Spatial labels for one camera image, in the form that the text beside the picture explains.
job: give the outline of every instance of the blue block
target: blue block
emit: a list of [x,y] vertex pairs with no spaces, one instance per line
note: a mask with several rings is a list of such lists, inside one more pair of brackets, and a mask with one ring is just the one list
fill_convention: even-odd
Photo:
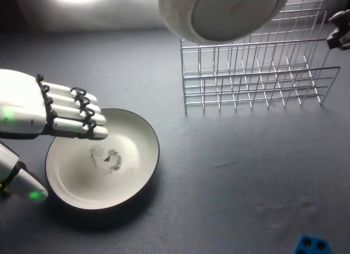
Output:
[[326,240],[302,236],[294,254],[331,254],[331,251]]

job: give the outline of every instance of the wire basket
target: wire basket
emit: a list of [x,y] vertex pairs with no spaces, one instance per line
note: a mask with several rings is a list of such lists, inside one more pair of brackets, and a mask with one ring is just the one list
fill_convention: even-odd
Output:
[[226,45],[180,41],[185,112],[188,105],[276,101],[323,103],[340,68],[325,67],[329,49],[320,39],[323,0],[289,0],[271,22]]

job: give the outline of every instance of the metal wire rack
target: metal wire rack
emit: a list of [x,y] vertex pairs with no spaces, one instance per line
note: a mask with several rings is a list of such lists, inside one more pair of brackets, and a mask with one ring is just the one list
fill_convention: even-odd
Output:
[[232,44],[180,41],[185,112],[188,105],[282,101],[322,104],[340,68],[325,67],[329,50],[320,33],[323,0],[289,0],[269,24]]

